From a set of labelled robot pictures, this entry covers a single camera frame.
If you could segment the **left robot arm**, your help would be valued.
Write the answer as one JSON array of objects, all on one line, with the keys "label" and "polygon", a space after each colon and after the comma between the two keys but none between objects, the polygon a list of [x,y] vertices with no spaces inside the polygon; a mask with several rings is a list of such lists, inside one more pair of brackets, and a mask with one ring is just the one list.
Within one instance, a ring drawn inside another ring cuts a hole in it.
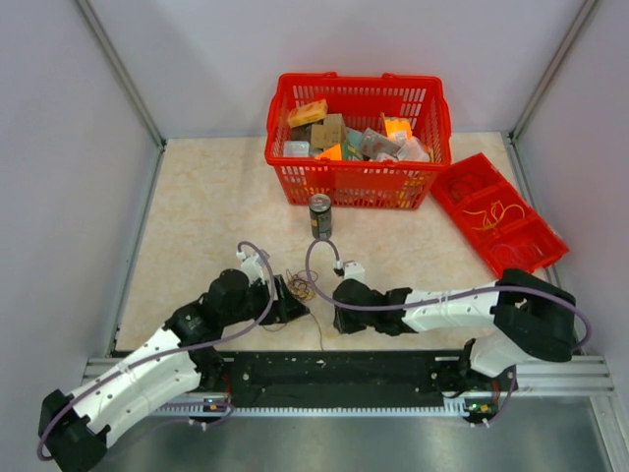
[{"label": "left robot arm", "polygon": [[197,300],[177,309],[140,348],[69,393],[49,393],[38,434],[63,471],[89,471],[130,428],[169,400],[222,381],[214,343],[225,327],[247,321],[285,325],[309,313],[280,275],[267,281],[226,269]]}]

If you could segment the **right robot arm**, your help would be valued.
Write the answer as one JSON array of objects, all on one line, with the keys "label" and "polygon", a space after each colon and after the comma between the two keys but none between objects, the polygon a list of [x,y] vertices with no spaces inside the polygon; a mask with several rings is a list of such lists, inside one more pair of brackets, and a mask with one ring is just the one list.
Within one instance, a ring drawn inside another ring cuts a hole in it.
[{"label": "right robot arm", "polygon": [[459,361],[459,378],[472,389],[525,361],[566,363],[575,349],[574,296],[520,269],[480,287],[443,292],[405,287],[380,293],[347,278],[332,300],[334,326],[344,334],[368,327],[390,336],[487,328],[488,334],[465,343]]}]

